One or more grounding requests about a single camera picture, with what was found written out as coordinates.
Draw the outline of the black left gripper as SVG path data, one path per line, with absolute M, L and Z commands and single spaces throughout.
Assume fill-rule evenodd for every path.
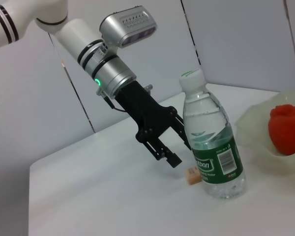
M 173 112 L 173 107 L 161 106 L 137 81 L 122 87 L 115 100 L 137 123 L 138 142 L 144 143 L 156 160 L 165 158 L 172 168 L 177 167 L 182 160 L 159 139 L 167 129 L 172 128 L 191 150 L 183 119 Z

